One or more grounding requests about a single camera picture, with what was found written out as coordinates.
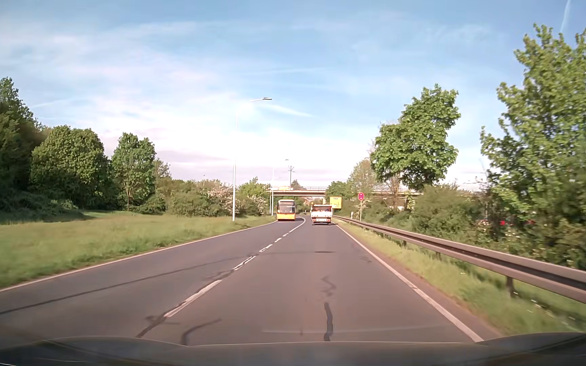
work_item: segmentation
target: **car hood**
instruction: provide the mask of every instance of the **car hood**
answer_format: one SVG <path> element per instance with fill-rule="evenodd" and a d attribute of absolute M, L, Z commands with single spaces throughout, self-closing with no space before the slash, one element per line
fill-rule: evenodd
<path fill-rule="evenodd" d="M 0 350 L 0 363 L 49 365 L 586 365 L 586 334 L 480 343 L 305 342 L 182 346 L 124 337 L 54 339 Z"/>

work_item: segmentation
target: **truck rear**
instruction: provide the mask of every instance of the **truck rear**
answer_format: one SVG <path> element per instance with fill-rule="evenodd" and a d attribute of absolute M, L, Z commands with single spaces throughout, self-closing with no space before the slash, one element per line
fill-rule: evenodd
<path fill-rule="evenodd" d="M 333 215 L 333 207 L 330 204 L 314 204 L 311 207 L 311 224 L 326 223 L 331 225 L 331 216 Z"/>

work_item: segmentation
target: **sky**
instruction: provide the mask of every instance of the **sky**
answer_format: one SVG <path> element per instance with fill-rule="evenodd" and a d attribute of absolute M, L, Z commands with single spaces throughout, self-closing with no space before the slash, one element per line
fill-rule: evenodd
<path fill-rule="evenodd" d="M 287 184 L 291 165 L 303 186 L 346 180 L 380 124 L 438 83 L 462 114 L 446 180 L 475 189 L 481 127 L 501 135 L 495 90 L 521 84 L 513 51 L 533 23 L 573 43 L 586 0 L 0 0 L 0 79 L 106 154 L 122 132 L 148 137 L 176 179 L 232 182 L 236 160 L 238 184 Z"/>

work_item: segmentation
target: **bridge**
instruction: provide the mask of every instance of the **bridge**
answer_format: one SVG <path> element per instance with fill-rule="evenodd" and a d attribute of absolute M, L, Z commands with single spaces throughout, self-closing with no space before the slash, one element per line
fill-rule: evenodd
<path fill-rule="evenodd" d="M 275 189 L 273 190 L 273 196 L 275 197 L 324 197 L 327 187 L 303 187 L 303 189 Z M 419 192 L 412 191 L 399 191 L 398 197 L 409 197 L 409 196 L 421 196 Z M 389 191 L 374 191 L 372 197 L 386 198 L 390 197 Z"/>

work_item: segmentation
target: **road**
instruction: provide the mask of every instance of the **road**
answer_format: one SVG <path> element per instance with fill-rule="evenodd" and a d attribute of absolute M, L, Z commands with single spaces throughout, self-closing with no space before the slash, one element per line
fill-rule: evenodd
<path fill-rule="evenodd" d="M 471 342 L 337 225 L 303 218 L 0 292 L 0 347 L 83 335 Z"/>

